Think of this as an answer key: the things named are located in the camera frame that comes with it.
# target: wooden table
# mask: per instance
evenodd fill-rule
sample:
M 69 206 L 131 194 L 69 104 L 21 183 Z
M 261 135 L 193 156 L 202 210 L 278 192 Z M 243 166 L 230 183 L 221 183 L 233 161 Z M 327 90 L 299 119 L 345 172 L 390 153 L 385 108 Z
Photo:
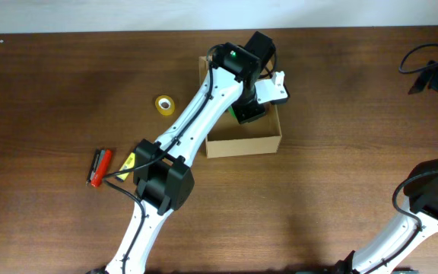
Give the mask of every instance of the wooden table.
M 265 30 L 291 92 L 278 153 L 195 158 L 195 189 L 148 269 L 216 272 L 332 265 L 395 214 L 395 187 L 438 158 L 438 94 L 408 96 L 398 64 L 438 27 Z M 132 202 L 85 186 L 95 148 L 119 168 L 198 88 L 197 57 L 252 30 L 0 35 L 0 273 L 75 273 L 115 254 Z M 416 54 L 424 65 L 438 50 Z M 161 116 L 154 98 L 177 104 Z M 133 190 L 131 177 L 125 183 Z M 438 234 L 401 266 L 438 273 Z

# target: cardboard box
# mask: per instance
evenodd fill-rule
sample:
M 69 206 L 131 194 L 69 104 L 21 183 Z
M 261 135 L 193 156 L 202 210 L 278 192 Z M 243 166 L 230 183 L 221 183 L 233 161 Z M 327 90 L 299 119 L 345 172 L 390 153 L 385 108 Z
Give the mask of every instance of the cardboard box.
M 198 79 L 202 84 L 207 75 L 205 57 L 198 58 Z M 207 158 L 275 153 L 281 141 L 277 107 L 267 104 L 264 117 L 240 125 L 228 111 L 205 138 Z

